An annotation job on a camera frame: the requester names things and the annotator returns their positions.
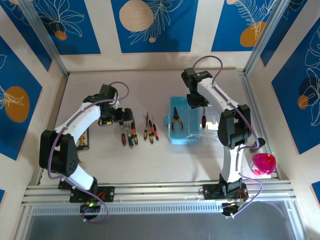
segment pliers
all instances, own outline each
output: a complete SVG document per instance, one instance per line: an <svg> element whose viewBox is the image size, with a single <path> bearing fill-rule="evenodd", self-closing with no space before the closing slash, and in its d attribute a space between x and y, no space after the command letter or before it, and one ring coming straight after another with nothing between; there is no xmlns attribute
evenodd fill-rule
<svg viewBox="0 0 320 240"><path fill-rule="evenodd" d="M176 128L175 128L175 123L176 121L179 122L180 124L180 131L183 132L184 131L184 125L182 124L182 121L180 120L180 117L178 115L178 111L176 109L176 107L174 107L174 111L173 111L173 121L172 121L172 130L175 133L176 132Z"/></svg>

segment cable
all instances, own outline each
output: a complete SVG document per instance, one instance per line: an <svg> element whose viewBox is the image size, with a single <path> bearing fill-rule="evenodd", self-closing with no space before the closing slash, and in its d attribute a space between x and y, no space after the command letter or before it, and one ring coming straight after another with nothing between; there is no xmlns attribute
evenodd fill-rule
<svg viewBox="0 0 320 240"><path fill-rule="evenodd" d="M222 60L217 57L217 56L213 56L213 55L207 55L207 56L204 56L204 57L201 57L200 59L198 59L192 68L195 68L195 66L197 65L197 63L199 63L201 60L203 59L206 59L206 58L214 58L214 59L217 59L219 62L220 62L220 69L219 71L215 74L215 76L212 78L212 82L211 82L211 85L212 85L212 88L226 101L226 103L232 107L238 114L239 116L242 118L242 120L244 121L244 123L247 125L247 127L249 128L249 130L251 131L254 139L255 139L255 142L256 142L256 146L253 147L253 146L243 146L243 147L239 147L238 150L237 150L237 154L236 154L236 161L235 161L235 170L238 171L239 169L239 152L242 150L242 149L258 149L260 147L260 143L259 143L259 140L258 140L258 137L254 131L254 129L252 128L252 126L250 125L250 123L248 122L248 120L245 118L245 116L240 112L240 110L234 106L230 101L229 99L221 92L219 91L219 89L217 87L214 86L214 83L215 83L215 80L217 78L217 76L221 73L222 69L223 69L223 62ZM256 179L253 179L253 178L250 178L250 177L247 177L247 176L244 176L242 175L240 172L238 172L238 174L242 177L242 178L246 178L246 179L249 179L251 181L254 181L256 183L259 183L261 188L260 190L258 191L258 193L245 205L243 206L238 212L236 212L232 217L234 218L236 215L238 215L242 210L244 210L246 207L248 207L252 202L253 200L262 192L263 190L263 184L261 181L259 180L256 180Z"/></svg>
<svg viewBox="0 0 320 240"><path fill-rule="evenodd" d="M120 97L117 99L117 101L120 101L120 100L123 100L125 99L128 95L129 95L129 87L127 84L125 84L124 82L121 82L121 81L114 81L112 83L110 83L109 85L113 85L113 84L122 84L126 87L127 89L127 93L124 97ZM71 123L73 123L74 120L76 120L82 113L84 113L87 109L91 108L92 106L95 106L97 104L101 104L101 103L107 103L107 102L113 102L115 99L104 99L104 100L100 100L100 101L96 101L92 104L89 104L88 106L86 106L83 111L79 111L76 113L76 115L74 115L74 117L72 117L65 125L65 127L63 127L61 129L61 131L58 133L58 135L56 136L56 138L54 139L53 141L53 144L52 144L52 147L51 147L51 150L50 150L50 153L49 153L49 158L48 158L48 166L47 166L47 172L48 172L48 177L52 180L54 179L62 179L64 178L63 176L52 176L51 175L51 164L52 164L52 158L53 158L53 155L54 155L54 151L55 151L55 146L57 145L57 142L60 138L60 136L64 133L64 131L70 126ZM76 186L73 182L69 181L67 178L65 179L65 181L70 184L71 186L77 188L78 190L84 192L85 194L88 194L90 196L92 196L93 198L97 199L99 202L102 203L102 205L105 207L106 209L106 217L101 220L101 221L96 221L96 222L92 222L90 221L90 223L93 223L93 224L100 224L100 223L103 223L105 222L107 219L108 219L108 216L109 216L109 210L108 210L108 206L105 204L104 201L102 201L98 196L94 195L93 193L85 190L85 189L82 189L81 187L78 187Z"/></svg>

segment blue plastic box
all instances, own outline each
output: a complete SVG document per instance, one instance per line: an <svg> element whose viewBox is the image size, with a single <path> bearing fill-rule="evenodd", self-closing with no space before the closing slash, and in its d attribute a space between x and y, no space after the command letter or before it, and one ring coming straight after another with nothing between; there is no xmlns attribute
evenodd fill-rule
<svg viewBox="0 0 320 240"><path fill-rule="evenodd" d="M179 122L175 122L175 132L172 129L174 109L178 112L183 124L183 131ZM185 96L172 96L170 98L169 114L164 118L164 125L168 126L168 136L175 145L195 145L201 138L199 108L191 109Z"/></svg>

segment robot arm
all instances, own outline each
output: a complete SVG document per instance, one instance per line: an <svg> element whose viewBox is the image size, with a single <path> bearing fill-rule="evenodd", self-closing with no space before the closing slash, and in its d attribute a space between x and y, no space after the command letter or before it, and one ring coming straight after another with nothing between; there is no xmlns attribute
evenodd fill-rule
<svg viewBox="0 0 320 240"><path fill-rule="evenodd" d="M224 146L224 157L219 186L216 188L219 193L216 198L226 198L243 188L242 178L239 175L243 150L239 151L238 162L237 154L238 148L243 147L251 135L242 118L229 104L237 106L249 123L250 109L247 105L239 105L232 100L216 83L212 86L212 75L207 71L196 73L193 68L188 68L181 77L190 91L187 102L191 108L212 105L220 114L218 138Z"/></svg>
<svg viewBox="0 0 320 240"><path fill-rule="evenodd" d="M93 96L86 97L79 110L64 124L53 131L45 130L41 134L40 139L40 167L48 169L49 155L54 140L58 136L58 133L60 133L63 128L66 128L55 146L51 162L51 172L62 176L62 179L67 178L81 189L97 194L97 180L86 173L79 165L76 142L85 130L96 120L99 120L100 126L107 126L111 123L131 121L133 119L131 109L126 108L122 111L122 108L113 108L113 106L110 105L111 102L101 102L103 100L115 99L116 93L117 90L114 87L102 85L100 92Z"/></svg>

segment pink cup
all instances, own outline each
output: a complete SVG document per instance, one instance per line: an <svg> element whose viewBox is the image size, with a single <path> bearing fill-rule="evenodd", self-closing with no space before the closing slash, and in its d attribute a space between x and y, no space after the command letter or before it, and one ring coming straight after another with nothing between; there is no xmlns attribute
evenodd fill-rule
<svg viewBox="0 0 320 240"><path fill-rule="evenodd" d="M257 176L270 175L276 169L276 158L268 153L256 154L252 158L250 169Z"/></svg>

